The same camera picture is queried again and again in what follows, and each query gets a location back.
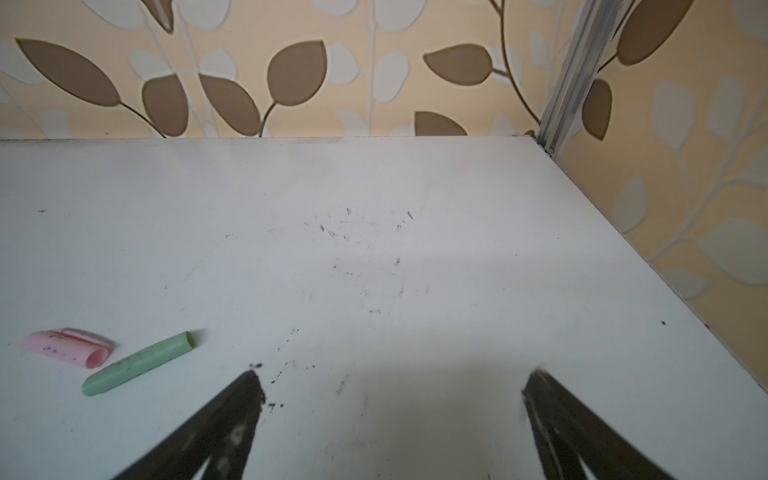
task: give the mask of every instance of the beige wall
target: beige wall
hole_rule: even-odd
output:
[[[508,63],[536,116],[582,4],[504,2]],[[501,0],[7,0],[0,2],[0,137],[157,136],[118,101],[168,136],[250,136],[273,100],[279,104],[265,135],[413,135],[416,118],[420,134],[522,134],[537,123],[502,76],[501,6]],[[20,38],[82,58],[22,42],[27,59]],[[278,55],[306,41],[312,43]],[[463,44],[479,48],[429,56],[434,71],[426,64],[425,54]],[[215,77],[207,80],[208,92],[201,72]]]
[[[768,2],[689,3],[637,4],[560,163],[768,385]]]

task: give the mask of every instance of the green pen cap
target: green pen cap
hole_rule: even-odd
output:
[[[182,332],[104,367],[85,379],[83,394],[94,396],[133,379],[194,348],[192,334]]]

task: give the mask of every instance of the leaf-patterned wallpaper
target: leaf-patterned wallpaper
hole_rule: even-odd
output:
[[[584,0],[6,0],[0,138],[536,131]]]
[[[613,43],[560,164],[768,386],[768,2],[640,0]]]

